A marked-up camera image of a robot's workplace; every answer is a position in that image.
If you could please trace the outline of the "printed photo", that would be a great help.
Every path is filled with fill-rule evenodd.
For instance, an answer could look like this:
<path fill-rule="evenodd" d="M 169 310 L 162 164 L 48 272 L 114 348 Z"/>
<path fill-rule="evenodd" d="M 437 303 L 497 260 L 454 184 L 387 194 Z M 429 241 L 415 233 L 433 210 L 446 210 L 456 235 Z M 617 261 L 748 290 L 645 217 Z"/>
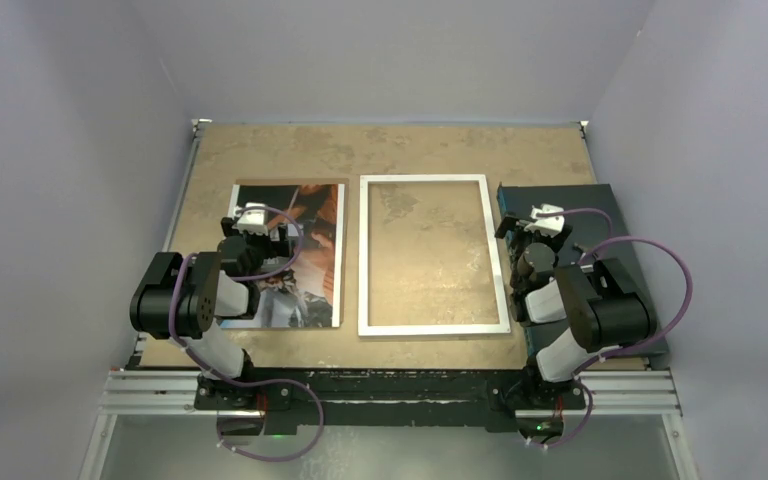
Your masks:
<path fill-rule="evenodd" d="M 231 190 L 228 212 L 247 203 L 265 205 L 268 225 L 295 221 L 302 250 L 289 270 L 257 283 L 251 316 L 221 317 L 225 329 L 332 328 L 341 323 L 344 184 L 241 186 Z"/>

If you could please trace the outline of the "wooden picture frame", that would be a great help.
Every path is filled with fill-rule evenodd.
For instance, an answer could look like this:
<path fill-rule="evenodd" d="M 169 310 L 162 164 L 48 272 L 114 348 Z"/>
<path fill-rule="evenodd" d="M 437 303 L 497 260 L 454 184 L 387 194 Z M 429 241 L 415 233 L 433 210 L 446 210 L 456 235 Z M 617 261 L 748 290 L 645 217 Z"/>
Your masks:
<path fill-rule="evenodd" d="M 495 324 L 449 324 L 449 325 L 390 325 L 374 326 L 369 323 L 370 270 L 369 270 L 369 200 L 370 187 L 378 184 L 395 183 L 474 183 L 479 189 L 485 236 L 488 246 L 491 276 L 494 285 L 498 321 Z M 504 286 L 494 217 L 490 205 L 487 178 L 483 174 L 394 174 L 362 175 L 360 177 L 358 234 L 358 313 L 357 331 L 360 337 L 401 337 L 401 336 L 457 336 L 457 335 L 501 335 L 511 332 L 506 291 Z"/>

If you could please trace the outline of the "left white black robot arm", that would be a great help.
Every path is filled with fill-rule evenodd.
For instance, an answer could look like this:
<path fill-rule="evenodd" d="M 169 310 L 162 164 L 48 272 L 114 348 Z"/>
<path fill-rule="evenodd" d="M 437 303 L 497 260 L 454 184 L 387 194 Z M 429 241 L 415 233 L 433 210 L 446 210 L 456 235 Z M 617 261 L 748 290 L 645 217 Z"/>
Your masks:
<path fill-rule="evenodd" d="M 257 283 L 290 269 L 299 259 L 303 235 L 293 220 L 270 227 L 265 208 L 254 219 L 224 217 L 223 240 L 214 251 L 157 253 L 129 305 L 132 327 L 168 340 L 201 369 L 209 382 L 221 380 L 219 395 L 232 408 L 257 399 L 260 381 L 248 353 L 219 325 L 221 317 L 246 317 L 257 307 Z"/>

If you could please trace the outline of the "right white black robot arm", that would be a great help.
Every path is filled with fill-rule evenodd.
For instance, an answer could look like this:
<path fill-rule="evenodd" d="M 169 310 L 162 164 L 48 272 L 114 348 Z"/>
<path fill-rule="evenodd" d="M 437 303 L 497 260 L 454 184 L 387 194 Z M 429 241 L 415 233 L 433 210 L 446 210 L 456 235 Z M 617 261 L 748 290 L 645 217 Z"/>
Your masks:
<path fill-rule="evenodd" d="M 571 227 L 534 210 L 530 219 L 506 214 L 495 235 L 508 241 L 511 303 L 524 327 L 564 321 L 566 329 L 531 355 L 521 392 L 544 407 L 572 389 L 585 362 L 651 338 L 657 329 L 649 305 L 622 262 L 596 260 L 590 267 L 564 265 L 560 252 Z"/>

